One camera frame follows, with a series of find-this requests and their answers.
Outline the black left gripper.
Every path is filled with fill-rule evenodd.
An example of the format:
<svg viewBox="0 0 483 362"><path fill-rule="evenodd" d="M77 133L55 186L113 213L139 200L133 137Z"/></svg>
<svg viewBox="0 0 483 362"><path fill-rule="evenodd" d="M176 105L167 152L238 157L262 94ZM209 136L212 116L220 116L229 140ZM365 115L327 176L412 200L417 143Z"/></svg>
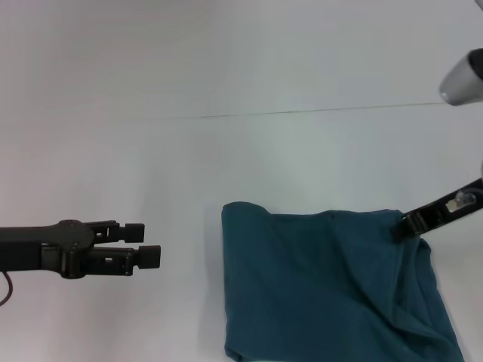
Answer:
<svg viewBox="0 0 483 362"><path fill-rule="evenodd" d="M115 220L87 222L64 220L55 225L1 228L1 270L45 270L65 279L85 275L132 276L135 267L160 267L161 247L95 247L93 244L143 243L145 225Z"/></svg>

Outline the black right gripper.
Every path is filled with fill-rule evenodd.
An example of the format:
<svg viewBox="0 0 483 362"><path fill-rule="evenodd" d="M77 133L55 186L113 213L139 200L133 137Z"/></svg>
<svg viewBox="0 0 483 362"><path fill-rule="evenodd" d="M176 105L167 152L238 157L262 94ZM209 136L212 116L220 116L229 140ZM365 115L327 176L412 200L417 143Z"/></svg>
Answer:
<svg viewBox="0 0 483 362"><path fill-rule="evenodd" d="M482 178L432 203L404 214L392 227L394 241L403 241L441 228L482 209Z"/></svg>

